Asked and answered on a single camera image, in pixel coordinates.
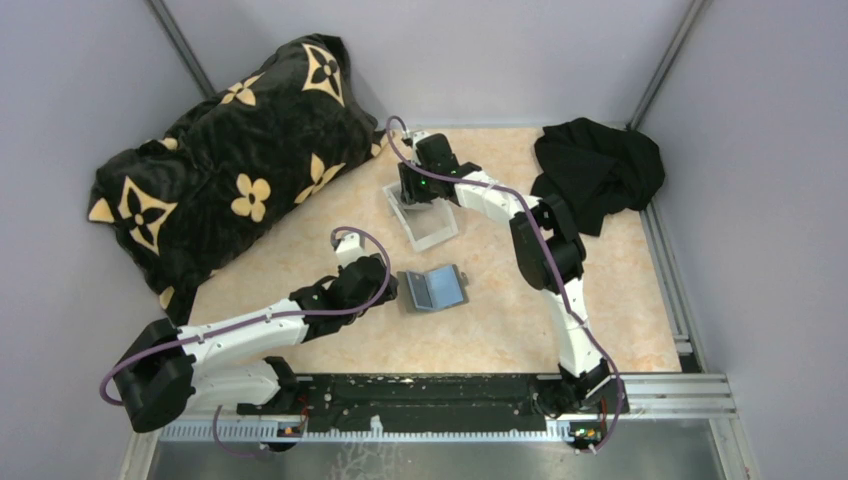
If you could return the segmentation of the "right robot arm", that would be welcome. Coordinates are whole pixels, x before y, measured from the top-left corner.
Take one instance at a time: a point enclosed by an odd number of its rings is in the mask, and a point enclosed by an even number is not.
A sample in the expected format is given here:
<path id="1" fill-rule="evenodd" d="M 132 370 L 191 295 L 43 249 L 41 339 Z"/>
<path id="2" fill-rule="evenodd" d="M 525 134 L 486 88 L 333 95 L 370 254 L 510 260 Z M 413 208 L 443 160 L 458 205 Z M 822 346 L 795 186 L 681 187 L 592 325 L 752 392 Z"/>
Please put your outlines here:
<path id="1" fill-rule="evenodd" d="M 587 252 L 567 203 L 556 195 L 522 194 L 480 166 L 460 163 L 443 134 L 416 131 L 403 142 L 412 150 L 398 165 L 404 202 L 444 199 L 508 226 L 519 272 L 542 294 L 556 333 L 561 382 L 550 410 L 588 412 L 603 403 L 621 413 L 624 384 L 591 331 L 583 286 Z"/>

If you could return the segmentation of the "grey card holder wallet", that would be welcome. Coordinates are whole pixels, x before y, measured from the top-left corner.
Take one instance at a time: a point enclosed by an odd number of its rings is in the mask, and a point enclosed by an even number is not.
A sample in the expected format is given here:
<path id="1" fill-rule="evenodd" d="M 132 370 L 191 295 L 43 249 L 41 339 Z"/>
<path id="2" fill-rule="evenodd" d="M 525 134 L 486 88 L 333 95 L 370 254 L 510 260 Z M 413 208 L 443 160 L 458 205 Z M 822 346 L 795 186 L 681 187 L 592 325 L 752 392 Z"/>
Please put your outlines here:
<path id="1" fill-rule="evenodd" d="M 448 310 L 470 301 L 467 287 L 469 279 L 456 264 L 447 264 L 428 271 L 422 271 L 428 276 L 429 289 L 433 298 L 433 311 L 417 311 L 413 308 L 409 287 L 406 279 L 408 271 L 398 272 L 398 301 L 404 310 L 411 314 L 435 313 Z"/>

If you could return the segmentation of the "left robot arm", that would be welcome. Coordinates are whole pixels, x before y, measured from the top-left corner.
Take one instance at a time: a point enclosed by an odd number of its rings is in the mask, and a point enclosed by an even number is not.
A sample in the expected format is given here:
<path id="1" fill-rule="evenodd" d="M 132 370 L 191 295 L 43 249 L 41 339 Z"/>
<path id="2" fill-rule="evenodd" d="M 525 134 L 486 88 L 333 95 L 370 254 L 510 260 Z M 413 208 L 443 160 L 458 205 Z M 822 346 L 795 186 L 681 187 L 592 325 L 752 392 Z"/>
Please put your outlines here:
<path id="1" fill-rule="evenodd" d="M 297 376 L 270 350 L 335 334 L 369 308 L 393 301 L 398 281 L 377 254 L 362 256 L 264 309 L 199 326 L 149 323 L 111 378 L 137 433 L 185 413 L 233 407 L 285 414 L 300 399 Z"/>

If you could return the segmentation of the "white plastic card tray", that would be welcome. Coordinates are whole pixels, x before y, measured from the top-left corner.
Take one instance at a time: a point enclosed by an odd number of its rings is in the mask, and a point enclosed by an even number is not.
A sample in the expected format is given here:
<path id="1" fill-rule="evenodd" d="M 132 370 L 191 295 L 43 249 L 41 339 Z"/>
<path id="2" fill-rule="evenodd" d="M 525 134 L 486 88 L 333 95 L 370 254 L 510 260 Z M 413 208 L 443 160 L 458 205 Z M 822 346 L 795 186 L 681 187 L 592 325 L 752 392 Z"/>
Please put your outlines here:
<path id="1" fill-rule="evenodd" d="M 459 233 L 450 203 L 437 198 L 430 203 L 407 205 L 401 199 L 399 182 L 382 188 L 389 208 L 400 222 L 412 249 L 416 253 L 440 245 Z"/>

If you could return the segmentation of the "black VIP card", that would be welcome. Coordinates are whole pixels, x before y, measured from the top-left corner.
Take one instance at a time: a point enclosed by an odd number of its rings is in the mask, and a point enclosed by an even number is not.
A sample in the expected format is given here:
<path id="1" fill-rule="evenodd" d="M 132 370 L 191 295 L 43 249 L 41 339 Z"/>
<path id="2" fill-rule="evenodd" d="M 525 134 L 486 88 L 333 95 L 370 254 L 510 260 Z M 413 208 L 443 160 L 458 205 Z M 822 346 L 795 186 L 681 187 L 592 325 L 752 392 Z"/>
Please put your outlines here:
<path id="1" fill-rule="evenodd" d="M 423 273 L 408 271 L 406 279 L 413 308 L 417 311 L 433 311 L 434 303 L 429 289 L 428 276 Z"/>

